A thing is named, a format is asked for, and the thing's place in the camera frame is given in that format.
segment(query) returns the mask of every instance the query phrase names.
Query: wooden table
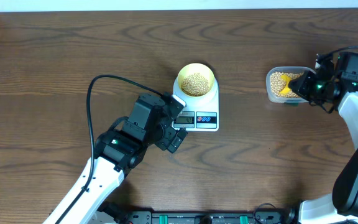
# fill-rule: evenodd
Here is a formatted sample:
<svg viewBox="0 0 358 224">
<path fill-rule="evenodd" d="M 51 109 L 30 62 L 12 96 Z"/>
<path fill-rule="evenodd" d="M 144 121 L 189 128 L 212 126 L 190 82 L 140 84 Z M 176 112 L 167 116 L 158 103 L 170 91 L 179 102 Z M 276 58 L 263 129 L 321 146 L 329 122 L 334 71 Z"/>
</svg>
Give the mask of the wooden table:
<svg viewBox="0 0 358 224">
<path fill-rule="evenodd" d="M 358 45 L 358 9 L 0 13 L 0 223 L 44 221 L 90 156 L 85 96 L 102 73 L 172 91 L 182 66 L 208 62 L 220 130 L 175 154 L 150 147 L 110 200 L 154 210 L 285 207 L 330 193 L 354 146 L 337 113 L 272 103 L 277 66 Z M 97 137 L 131 112 L 134 86 L 100 80 Z"/>
</svg>

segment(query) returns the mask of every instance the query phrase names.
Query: yellow spoon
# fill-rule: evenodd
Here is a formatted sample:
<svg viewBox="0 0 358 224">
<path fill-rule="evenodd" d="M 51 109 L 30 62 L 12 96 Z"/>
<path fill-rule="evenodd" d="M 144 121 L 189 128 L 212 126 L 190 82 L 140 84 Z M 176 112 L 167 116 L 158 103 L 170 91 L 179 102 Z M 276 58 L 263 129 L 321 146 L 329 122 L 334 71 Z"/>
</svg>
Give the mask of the yellow spoon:
<svg viewBox="0 0 358 224">
<path fill-rule="evenodd" d="M 291 81 L 291 78 L 288 77 L 288 75 L 282 75 L 281 78 L 285 81 L 285 87 L 284 89 L 279 93 L 282 95 L 287 95 L 290 92 L 290 88 L 288 87 L 289 82 Z"/>
</svg>

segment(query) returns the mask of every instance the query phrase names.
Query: kitchen scale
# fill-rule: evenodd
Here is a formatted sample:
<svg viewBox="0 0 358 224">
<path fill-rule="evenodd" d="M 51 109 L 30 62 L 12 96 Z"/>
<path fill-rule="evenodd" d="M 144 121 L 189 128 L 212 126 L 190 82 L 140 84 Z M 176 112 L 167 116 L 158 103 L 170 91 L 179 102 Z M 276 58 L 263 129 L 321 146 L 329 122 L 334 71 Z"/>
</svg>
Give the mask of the kitchen scale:
<svg viewBox="0 0 358 224">
<path fill-rule="evenodd" d="M 208 80 L 209 92 L 207 94 L 190 96 L 181 89 L 184 79 L 195 73 L 199 73 Z M 219 87 L 210 68 L 200 63 L 183 67 L 173 84 L 173 94 L 186 103 L 182 113 L 173 121 L 173 128 L 185 128 L 186 131 L 217 131 L 219 129 Z"/>
</svg>

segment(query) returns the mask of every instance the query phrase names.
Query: white background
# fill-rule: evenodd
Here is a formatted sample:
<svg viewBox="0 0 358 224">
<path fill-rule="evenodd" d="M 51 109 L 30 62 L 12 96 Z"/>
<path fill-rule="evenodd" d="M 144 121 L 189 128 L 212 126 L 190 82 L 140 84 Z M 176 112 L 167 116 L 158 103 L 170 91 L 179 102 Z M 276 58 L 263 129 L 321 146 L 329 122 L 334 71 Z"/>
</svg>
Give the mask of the white background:
<svg viewBox="0 0 358 224">
<path fill-rule="evenodd" d="M 358 0 L 0 0 L 0 12 L 358 7 Z"/>
</svg>

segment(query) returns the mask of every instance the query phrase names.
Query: green clip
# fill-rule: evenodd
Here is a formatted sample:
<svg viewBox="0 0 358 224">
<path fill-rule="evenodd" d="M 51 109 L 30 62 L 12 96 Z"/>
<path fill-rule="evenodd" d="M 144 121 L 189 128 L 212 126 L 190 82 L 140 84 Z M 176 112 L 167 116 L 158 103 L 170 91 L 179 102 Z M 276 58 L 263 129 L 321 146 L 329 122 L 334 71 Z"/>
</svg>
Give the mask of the green clip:
<svg viewBox="0 0 358 224">
<path fill-rule="evenodd" d="M 240 224 L 248 224 L 248 217 L 247 216 L 241 216 L 240 217 Z"/>
<path fill-rule="evenodd" d="M 160 215 L 160 224 L 168 224 L 168 215 Z"/>
</svg>

